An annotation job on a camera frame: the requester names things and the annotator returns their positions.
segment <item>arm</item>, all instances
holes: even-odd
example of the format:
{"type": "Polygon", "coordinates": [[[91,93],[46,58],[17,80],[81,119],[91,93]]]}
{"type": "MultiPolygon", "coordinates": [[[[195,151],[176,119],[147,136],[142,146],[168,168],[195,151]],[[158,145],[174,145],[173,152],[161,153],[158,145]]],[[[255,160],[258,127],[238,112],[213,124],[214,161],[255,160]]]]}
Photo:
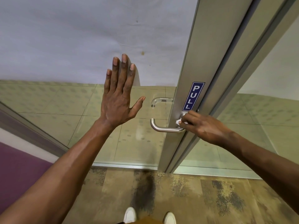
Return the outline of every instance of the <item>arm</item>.
{"type": "Polygon", "coordinates": [[[0,223],[62,223],[83,185],[83,181],[111,132],[134,118],[145,97],[129,108],[135,65],[128,72],[128,56],[114,57],[107,70],[101,117],[90,130],[59,158],[25,194],[1,216],[0,223]]]}
{"type": "Polygon", "coordinates": [[[180,125],[204,141],[232,153],[257,173],[299,214],[298,164],[257,146],[211,116],[202,116],[189,111],[182,117],[180,125]]]}

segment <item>purple wall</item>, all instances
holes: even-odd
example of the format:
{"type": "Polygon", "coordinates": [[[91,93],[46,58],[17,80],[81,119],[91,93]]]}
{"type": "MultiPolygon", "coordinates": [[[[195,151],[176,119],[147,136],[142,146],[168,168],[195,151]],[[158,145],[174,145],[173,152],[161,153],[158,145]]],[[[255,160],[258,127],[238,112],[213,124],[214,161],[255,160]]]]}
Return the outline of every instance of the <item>purple wall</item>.
{"type": "Polygon", "coordinates": [[[0,214],[52,165],[0,142],[0,214]]]}

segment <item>pull sign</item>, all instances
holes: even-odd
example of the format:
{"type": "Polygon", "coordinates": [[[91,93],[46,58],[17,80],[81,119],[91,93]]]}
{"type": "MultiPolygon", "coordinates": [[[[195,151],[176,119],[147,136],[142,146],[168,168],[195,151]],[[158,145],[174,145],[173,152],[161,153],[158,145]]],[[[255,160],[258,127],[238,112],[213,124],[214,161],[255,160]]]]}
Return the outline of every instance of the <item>pull sign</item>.
{"type": "Polygon", "coordinates": [[[193,82],[187,100],[185,102],[183,111],[192,110],[202,88],[204,87],[204,82],[193,82]]]}

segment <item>finger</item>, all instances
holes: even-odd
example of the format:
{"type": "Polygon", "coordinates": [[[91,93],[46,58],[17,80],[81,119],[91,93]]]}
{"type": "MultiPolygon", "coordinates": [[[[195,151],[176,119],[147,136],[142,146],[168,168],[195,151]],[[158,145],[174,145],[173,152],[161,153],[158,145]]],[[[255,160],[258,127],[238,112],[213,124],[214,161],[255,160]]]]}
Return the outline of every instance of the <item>finger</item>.
{"type": "Polygon", "coordinates": [[[110,82],[110,91],[113,93],[116,90],[116,86],[118,82],[118,68],[119,68],[119,59],[117,57],[114,57],[112,63],[112,75],[111,75],[111,82],[110,82]]]}
{"type": "Polygon", "coordinates": [[[182,128],[186,129],[187,131],[191,131],[193,132],[195,130],[195,126],[188,124],[188,123],[184,123],[183,121],[179,121],[178,123],[182,128]]]}
{"type": "Polygon", "coordinates": [[[193,125],[195,125],[196,120],[197,120],[197,117],[195,117],[195,116],[193,116],[193,115],[187,113],[187,114],[185,114],[185,115],[182,117],[181,120],[182,120],[182,122],[190,122],[190,123],[192,123],[193,125]]]}
{"type": "Polygon", "coordinates": [[[130,118],[135,118],[135,116],[137,115],[137,112],[141,109],[142,103],[144,102],[144,100],[145,100],[145,97],[142,96],[138,99],[138,101],[136,101],[136,103],[133,105],[133,107],[130,110],[130,113],[129,113],[130,118]]]}
{"type": "Polygon", "coordinates": [[[126,54],[123,54],[121,56],[121,73],[118,78],[117,88],[119,92],[123,92],[123,87],[125,85],[125,82],[127,80],[127,74],[128,74],[128,56],[126,54]]]}
{"type": "Polygon", "coordinates": [[[136,66],[135,66],[135,64],[131,64],[130,70],[129,70],[129,75],[125,82],[125,86],[123,87],[123,94],[125,96],[130,96],[130,94],[131,94],[131,89],[132,89],[134,78],[135,78],[135,72],[136,72],[136,66]]]}
{"type": "Polygon", "coordinates": [[[104,83],[104,94],[107,94],[110,90],[110,79],[111,79],[112,70],[107,69],[106,80],[104,83]]]}
{"type": "Polygon", "coordinates": [[[200,117],[201,117],[201,114],[199,114],[199,113],[197,113],[197,112],[195,112],[195,111],[193,111],[193,110],[189,111],[188,113],[189,113],[190,115],[192,115],[192,116],[197,117],[197,118],[200,118],[200,117]]]}

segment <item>foot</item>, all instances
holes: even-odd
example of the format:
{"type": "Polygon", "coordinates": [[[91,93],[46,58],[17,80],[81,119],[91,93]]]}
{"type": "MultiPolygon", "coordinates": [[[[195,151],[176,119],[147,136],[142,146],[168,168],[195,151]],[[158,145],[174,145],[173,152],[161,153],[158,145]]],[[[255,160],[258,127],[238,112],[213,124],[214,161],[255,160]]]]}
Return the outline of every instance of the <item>foot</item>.
{"type": "Polygon", "coordinates": [[[130,223],[130,222],[136,222],[136,221],[137,221],[136,211],[133,207],[129,207],[126,210],[125,217],[123,218],[123,222],[130,223]]]}
{"type": "Polygon", "coordinates": [[[176,224],[176,218],[172,212],[167,212],[163,219],[164,224],[176,224]]]}

